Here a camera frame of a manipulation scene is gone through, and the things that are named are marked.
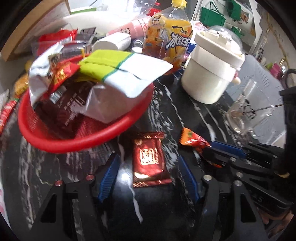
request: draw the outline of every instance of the white plastic bag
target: white plastic bag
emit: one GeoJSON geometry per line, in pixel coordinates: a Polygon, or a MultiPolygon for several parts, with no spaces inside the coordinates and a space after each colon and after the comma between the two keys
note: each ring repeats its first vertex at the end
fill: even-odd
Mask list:
{"type": "Polygon", "coordinates": [[[71,110],[107,124],[131,111],[146,97],[147,91],[145,89],[132,99],[109,85],[99,83],[92,87],[85,106],[75,106],[71,110]]]}
{"type": "Polygon", "coordinates": [[[146,15],[157,0],[98,0],[92,7],[98,11],[128,12],[131,14],[146,15]]]}

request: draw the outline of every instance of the silver can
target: silver can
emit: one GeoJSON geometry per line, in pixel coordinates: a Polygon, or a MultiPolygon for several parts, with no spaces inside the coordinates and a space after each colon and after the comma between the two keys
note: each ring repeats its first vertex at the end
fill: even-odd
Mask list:
{"type": "Polygon", "coordinates": [[[133,41],[132,46],[142,48],[143,47],[143,42],[141,40],[139,40],[139,39],[136,39],[136,40],[133,41]]]}

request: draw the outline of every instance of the silver screw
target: silver screw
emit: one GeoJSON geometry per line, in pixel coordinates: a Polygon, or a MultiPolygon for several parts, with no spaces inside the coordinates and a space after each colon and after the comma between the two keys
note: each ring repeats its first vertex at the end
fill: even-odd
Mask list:
{"type": "Polygon", "coordinates": [[[242,185],[242,182],[239,180],[234,181],[235,186],[240,187],[242,185]]]}
{"type": "Polygon", "coordinates": [[[211,181],[212,180],[212,176],[211,175],[204,175],[204,179],[206,181],[211,181]]]}
{"type": "Polygon", "coordinates": [[[54,182],[54,185],[56,185],[57,187],[61,186],[63,184],[63,180],[56,180],[54,182]]]}
{"type": "Polygon", "coordinates": [[[94,175],[92,175],[92,174],[89,174],[86,176],[86,180],[88,180],[88,181],[92,181],[93,179],[94,179],[94,175]]]}
{"type": "Polygon", "coordinates": [[[237,172],[237,176],[238,176],[239,178],[242,178],[244,175],[243,175],[241,172],[237,172]]]}

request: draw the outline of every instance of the yellow bottle cap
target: yellow bottle cap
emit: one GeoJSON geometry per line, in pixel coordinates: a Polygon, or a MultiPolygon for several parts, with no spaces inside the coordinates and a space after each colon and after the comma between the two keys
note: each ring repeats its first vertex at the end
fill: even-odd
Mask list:
{"type": "Polygon", "coordinates": [[[185,0],[173,0],[172,5],[174,7],[180,7],[180,8],[185,8],[187,2],[185,0]]]}

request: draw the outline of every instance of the table surface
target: table surface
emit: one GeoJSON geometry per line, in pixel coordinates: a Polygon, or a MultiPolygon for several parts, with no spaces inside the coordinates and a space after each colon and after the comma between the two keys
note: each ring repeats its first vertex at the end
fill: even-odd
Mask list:
{"type": "MultiPolygon", "coordinates": [[[[223,95],[215,104],[199,103],[183,90],[181,73],[163,76],[154,82],[154,95],[146,113],[118,138],[94,148],[67,154],[38,150],[22,137],[17,124],[17,109],[11,115],[1,137],[1,178],[10,226],[17,237],[26,240],[35,216],[55,180],[66,183],[82,180],[103,165],[112,152],[121,153],[122,164],[112,193],[112,211],[103,218],[116,240],[186,240],[194,227],[191,201],[176,172],[180,154],[200,164],[198,154],[182,152],[178,144],[183,127],[207,141],[223,141],[237,146],[250,140],[234,133],[223,116],[232,100],[223,95]],[[166,134],[163,151],[172,184],[132,189],[132,142],[130,133],[161,131],[166,134]],[[135,212],[133,198],[139,212],[135,212]]],[[[78,202],[73,203],[79,240],[84,240],[78,202]]]]}

